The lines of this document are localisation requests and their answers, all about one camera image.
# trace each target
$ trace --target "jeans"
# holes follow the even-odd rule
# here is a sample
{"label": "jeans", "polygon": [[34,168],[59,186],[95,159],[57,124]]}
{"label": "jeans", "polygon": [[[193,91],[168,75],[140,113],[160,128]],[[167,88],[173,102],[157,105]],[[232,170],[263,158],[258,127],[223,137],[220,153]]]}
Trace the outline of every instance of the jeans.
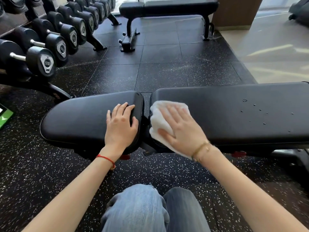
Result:
{"label": "jeans", "polygon": [[101,219],[102,232],[210,232],[202,208],[189,190],[163,197],[151,185],[133,185],[114,195]]}

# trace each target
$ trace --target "white towel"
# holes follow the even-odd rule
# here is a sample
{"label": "white towel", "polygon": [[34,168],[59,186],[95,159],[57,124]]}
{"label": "white towel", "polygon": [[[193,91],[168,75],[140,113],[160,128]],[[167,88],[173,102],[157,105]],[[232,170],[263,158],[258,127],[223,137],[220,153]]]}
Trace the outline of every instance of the white towel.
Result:
{"label": "white towel", "polygon": [[171,101],[155,101],[154,104],[150,107],[150,110],[152,112],[152,116],[150,117],[150,122],[151,122],[152,127],[150,128],[149,133],[150,133],[150,135],[153,139],[161,142],[166,147],[171,149],[173,152],[191,159],[190,157],[188,157],[188,156],[176,151],[174,148],[172,148],[172,146],[160,134],[158,134],[158,129],[164,129],[170,135],[174,135],[174,132],[173,132],[171,126],[163,118],[163,115],[162,115],[161,111],[159,110],[159,108],[165,109],[166,112],[169,114],[169,111],[167,109],[167,105],[175,105],[175,104],[177,104],[180,108],[186,109],[187,112],[190,114],[188,106],[184,103],[171,102]]}

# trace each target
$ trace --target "weight bench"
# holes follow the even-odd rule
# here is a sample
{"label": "weight bench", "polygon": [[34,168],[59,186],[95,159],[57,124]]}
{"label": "weight bench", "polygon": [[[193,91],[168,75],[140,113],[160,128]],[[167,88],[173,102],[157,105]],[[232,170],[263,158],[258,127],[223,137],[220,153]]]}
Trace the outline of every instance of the weight bench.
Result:
{"label": "weight bench", "polygon": [[210,23],[208,15],[214,13],[219,6],[217,0],[167,0],[143,2],[125,2],[119,7],[120,14],[128,19],[127,34],[119,43],[122,44],[121,51],[131,52],[134,36],[139,33],[136,28],[131,30],[131,23],[135,18],[157,17],[157,16],[177,16],[177,15],[201,15],[204,18],[205,26],[203,40],[209,40],[208,32],[211,26],[211,35],[214,35],[214,25]]}
{"label": "weight bench", "polygon": [[[309,84],[275,83],[156,89],[150,98],[186,103],[192,117],[222,152],[268,155],[277,149],[309,147]],[[137,91],[80,97],[64,101],[43,118],[41,135],[50,144],[74,149],[93,160],[104,147],[106,113],[118,104],[135,104],[137,135],[125,150],[145,155],[171,152],[149,134],[150,115]]]}

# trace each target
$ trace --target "beige floor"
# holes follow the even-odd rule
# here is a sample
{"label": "beige floor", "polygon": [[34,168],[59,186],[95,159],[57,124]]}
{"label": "beige floor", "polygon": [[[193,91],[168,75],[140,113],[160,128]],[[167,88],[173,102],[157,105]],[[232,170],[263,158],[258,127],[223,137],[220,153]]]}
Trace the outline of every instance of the beige floor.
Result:
{"label": "beige floor", "polygon": [[288,16],[256,18],[250,30],[221,32],[258,83],[309,81],[309,28]]}

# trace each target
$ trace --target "red string bracelet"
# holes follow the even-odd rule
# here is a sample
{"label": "red string bracelet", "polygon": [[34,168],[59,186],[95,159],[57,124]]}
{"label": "red string bracelet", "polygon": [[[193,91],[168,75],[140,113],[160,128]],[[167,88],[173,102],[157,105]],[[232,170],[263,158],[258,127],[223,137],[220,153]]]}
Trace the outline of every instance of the red string bracelet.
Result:
{"label": "red string bracelet", "polygon": [[113,166],[111,167],[110,170],[114,170],[114,169],[115,169],[116,165],[115,165],[114,161],[112,161],[110,158],[108,158],[108,157],[106,157],[106,156],[101,156],[100,154],[98,154],[98,155],[96,156],[96,158],[97,158],[97,157],[101,157],[101,158],[104,158],[104,159],[110,161],[110,162],[113,164]]}

